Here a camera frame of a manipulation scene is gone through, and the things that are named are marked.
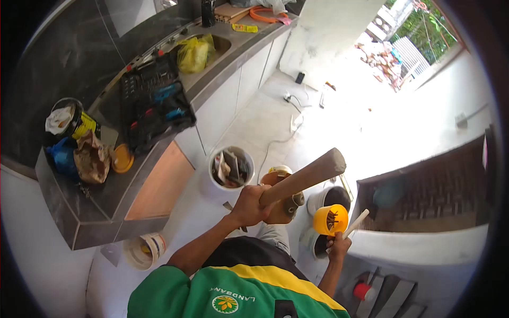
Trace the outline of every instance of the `white stick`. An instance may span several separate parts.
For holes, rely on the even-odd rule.
[[[368,209],[364,210],[359,217],[353,221],[353,223],[348,227],[348,229],[343,233],[343,240],[350,235],[350,233],[359,227],[360,223],[366,218],[366,216],[370,213]]]

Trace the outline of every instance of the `person's right hand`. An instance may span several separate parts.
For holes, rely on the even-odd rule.
[[[259,200],[262,193],[270,189],[270,185],[263,186],[245,186],[240,192],[240,196],[235,203],[230,216],[241,226],[253,226],[265,220],[274,204],[266,207],[260,206]]]
[[[343,262],[345,255],[347,254],[352,240],[345,238],[343,240],[343,233],[336,232],[336,236],[327,236],[329,242],[327,242],[327,248],[330,248],[329,261],[330,262]]]

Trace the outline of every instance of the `dark countertop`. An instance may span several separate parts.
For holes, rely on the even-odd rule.
[[[256,34],[235,32],[231,25],[224,23],[217,23],[208,29],[187,25],[189,32],[186,36],[180,35],[179,30],[154,46],[167,52],[175,46],[175,44],[169,45],[168,40],[172,37],[176,38],[175,42],[177,42],[195,34],[206,33],[221,36],[232,43],[231,48],[203,72],[180,75],[187,99],[191,102],[195,112],[249,58],[292,27],[292,25],[286,26],[280,23],[257,22],[249,16],[244,17],[238,23],[257,24],[259,32]],[[144,56],[134,59],[132,63],[146,61],[153,49],[148,50]],[[118,85],[119,79],[125,71],[123,69],[108,84],[88,110],[88,113],[101,124],[119,132],[121,127]],[[153,146],[150,152],[136,156],[133,166],[125,174],[110,171],[103,184],[88,185],[90,198],[85,196],[79,186],[59,175],[48,161],[44,150],[41,150],[36,165],[39,184],[52,217],[71,249],[117,242],[137,235],[156,232],[165,226],[168,216],[138,221],[124,221],[124,218],[145,180],[174,138],[175,135],[165,138]],[[122,142],[120,133],[117,144]]]

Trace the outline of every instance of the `green foliage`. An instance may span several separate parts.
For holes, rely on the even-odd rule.
[[[428,10],[440,20],[440,23],[442,23],[449,30],[449,32],[455,35],[453,33],[453,28],[449,25],[449,23],[447,23],[440,11],[433,6],[431,1],[421,1],[425,3],[428,7]],[[387,4],[390,4],[392,6],[394,2],[395,0],[388,0],[385,5],[387,6]],[[428,28],[428,35],[433,51],[431,50],[430,44],[428,43],[425,24]],[[413,10],[412,13],[410,13],[408,16],[407,20],[400,26],[398,31],[389,41],[394,43],[394,41],[402,37],[408,37],[430,64],[435,62],[435,56],[436,59],[439,59],[442,55],[445,54],[445,52],[447,52],[447,45],[453,46],[456,43],[453,37],[447,33],[447,31],[435,20],[431,14],[421,9],[417,10],[417,12]]]

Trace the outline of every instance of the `black tool case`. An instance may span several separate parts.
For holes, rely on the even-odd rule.
[[[196,125],[170,54],[128,67],[120,89],[122,133],[135,153],[147,152],[159,140]]]

